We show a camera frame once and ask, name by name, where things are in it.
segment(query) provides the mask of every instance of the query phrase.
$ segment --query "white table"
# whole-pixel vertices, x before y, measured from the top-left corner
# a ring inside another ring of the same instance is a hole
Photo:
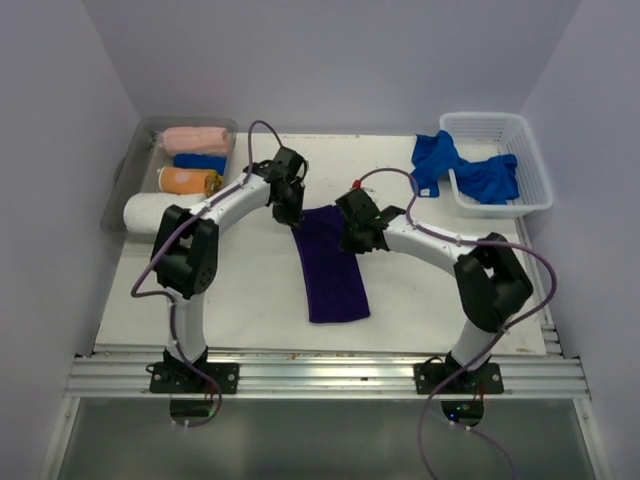
[[[411,170],[413,136],[283,135],[310,162],[305,208],[333,203],[365,172],[383,166]],[[239,135],[227,178],[247,163],[247,136]],[[272,158],[276,143],[254,135],[256,160]],[[379,174],[364,185],[381,208],[404,207],[406,178]],[[513,220],[456,217],[448,184],[438,199],[419,199],[414,218],[466,235],[491,231],[519,241]],[[149,261],[150,245],[126,243],[100,325],[97,349],[159,346],[168,338],[165,300],[133,299],[131,285]],[[271,209],[251,213],[220,240],[218,274],[206,294],[204,328],[210,347],[361,352],[447,352],[464,322],[455,280],[414,258],[389,252],[358,257],[371,317],[340,325],[309,323],[300,259],[291,232]],[[143,290],[157,288],[155,276]],[[495,347],[498,354],[546,353],[533,317]]]

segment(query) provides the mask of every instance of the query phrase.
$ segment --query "white rolled towel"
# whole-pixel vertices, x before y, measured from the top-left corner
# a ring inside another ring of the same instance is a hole
[[[162,215],[171,205],[187,208],[201,202],[204,194],[174,195],[173,193],[138,193],[124,206],[124,223],[131,233],[156,234]]]

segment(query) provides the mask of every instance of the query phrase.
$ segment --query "pink rolled towel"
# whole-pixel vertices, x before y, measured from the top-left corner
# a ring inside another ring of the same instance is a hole
[[[221,127],[171,127],[162,134],[167,153],[200,153],[226,156],[231,149],[231,136]]]

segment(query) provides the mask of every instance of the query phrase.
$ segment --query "laundry basket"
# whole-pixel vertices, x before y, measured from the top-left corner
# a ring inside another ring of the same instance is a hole
[[[515,218],[551,207],[551,185],[531,129],[523,117],[512,113],[446,113],[440,117],[440,128],[449,132],[460,156],[470,162],[505,153],[513,153],[518,159],[516,180],[520,197],[506,205],[484,205],[463,194],[458,190],[453,170],[449,170],[458,215]]]

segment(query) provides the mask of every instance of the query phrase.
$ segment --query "gray wall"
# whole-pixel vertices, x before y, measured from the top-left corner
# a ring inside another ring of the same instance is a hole
[[[33,478],[118,247],[99,231],[137,115],[82,4],[0,9],[0,478]]]
[[[529,222],[559,270],[560,339],[581,355],[621,479],[638,478],[640,3],[585,0],[523,109],[556,187]]]
[[[134,105],[414,132],[518,111],[579,0],[84,0]]]

